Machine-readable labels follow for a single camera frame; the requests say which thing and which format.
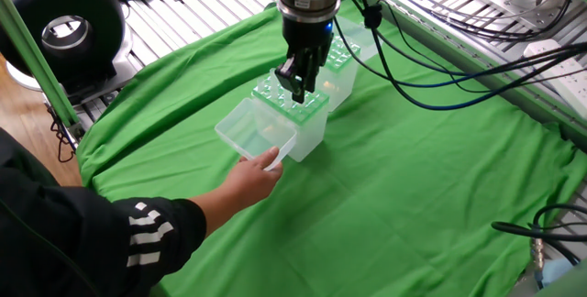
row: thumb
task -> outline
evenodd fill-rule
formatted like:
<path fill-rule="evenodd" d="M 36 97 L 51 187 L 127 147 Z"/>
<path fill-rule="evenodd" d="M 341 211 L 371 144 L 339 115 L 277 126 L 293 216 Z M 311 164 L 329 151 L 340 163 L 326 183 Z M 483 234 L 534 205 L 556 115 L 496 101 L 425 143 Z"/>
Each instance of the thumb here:
<path fill-rule="evenodd" d="M 262 169 L 267 168 L 279 155 L 279 149 L 277 147 L 271 147 L 264 153 L 260 154 L 253 161 L 255 164 L 261 166 Z"/>

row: power strip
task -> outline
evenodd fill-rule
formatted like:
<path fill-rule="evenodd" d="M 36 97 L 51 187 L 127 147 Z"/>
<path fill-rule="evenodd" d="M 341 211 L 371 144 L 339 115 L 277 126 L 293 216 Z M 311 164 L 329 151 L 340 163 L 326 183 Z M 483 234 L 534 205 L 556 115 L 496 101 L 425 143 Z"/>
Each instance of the power strip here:
<path fill-rule="evenodd" d="M 533 42 L 524 50 L 524 56 L 530 57 L 548 50 L 559 49 L 558 42 L 552 39 Z M 535 68 L 540 68 L 546 63 L 540 63 Z M 587 71 L 580 71 L 583 67 L 573 58 L 565 60 L 558 65 L 540 73 L 542 78 L 561 76 L 571 72 L 572 75 L 549 80 L 550 85 L 562 97 L 570 107 L 583 119 L 587 119 Z"/>

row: plastic box lid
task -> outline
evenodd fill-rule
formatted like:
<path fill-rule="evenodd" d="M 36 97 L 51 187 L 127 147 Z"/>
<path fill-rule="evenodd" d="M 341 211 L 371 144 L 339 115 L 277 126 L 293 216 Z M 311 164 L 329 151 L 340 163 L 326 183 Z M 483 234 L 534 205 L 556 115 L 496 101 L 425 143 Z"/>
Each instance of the plastic box lid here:
<path fill-rule="evenodd" d="M 298 126 L 303 126 L 323 107 L 328 106 L 330 98 L 328 94 L 315 90 L 313 93 L 306 92 L 304 103 L 298 104 L 292 100 L 292 93 L 279 84 L 275 77 L 275 69 L 270 70 L 268 77 L 257 80 L 257 87 L 252 93 L 255 98 Z"/>
<path fill-rule="evenodd" d="M 244 99 L 215 127 L 217 134 L 240 155 L 252 160 L 275 146 L 279 155 L 265 170 L 273 169 L 292 150 L 297 132 L 291 123 Z"/>

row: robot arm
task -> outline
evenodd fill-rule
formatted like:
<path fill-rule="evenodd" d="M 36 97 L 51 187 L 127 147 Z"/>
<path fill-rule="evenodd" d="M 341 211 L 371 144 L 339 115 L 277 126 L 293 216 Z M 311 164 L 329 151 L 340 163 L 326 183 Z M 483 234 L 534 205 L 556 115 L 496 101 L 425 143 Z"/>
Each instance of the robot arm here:
<path fill-rule="evenodd" d="M 332 42 L 332 20 L 340 0 L 279 0 L 287 60 L 275 71 L 293 99 L 304 102 L 305 91 L 313 92 L 319 68 L 327 61 Z"/>

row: fingers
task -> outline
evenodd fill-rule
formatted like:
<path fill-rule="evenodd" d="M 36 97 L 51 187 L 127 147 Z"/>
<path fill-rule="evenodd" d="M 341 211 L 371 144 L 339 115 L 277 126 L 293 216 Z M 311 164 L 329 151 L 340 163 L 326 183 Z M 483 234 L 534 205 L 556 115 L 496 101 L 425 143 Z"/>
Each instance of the fingers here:
<path fill-rule="evenodd" d="M 277 158 L 277 155 L 279 155 L 279 149 L 277 147 L 271 147 L 269 150 L 260 154 L 253 161 L 262 169 L 265 169 L 269 166 L 269 164 L 273 163 L 273 161 Z"/>
<path fill-rule="evenodd" d="M 283 164 L 281 162 L 277 163 L 275 168 L 270 170 L 270 173 L 274 174 L 277 179 L 281 178 L 283 174 Z"/>

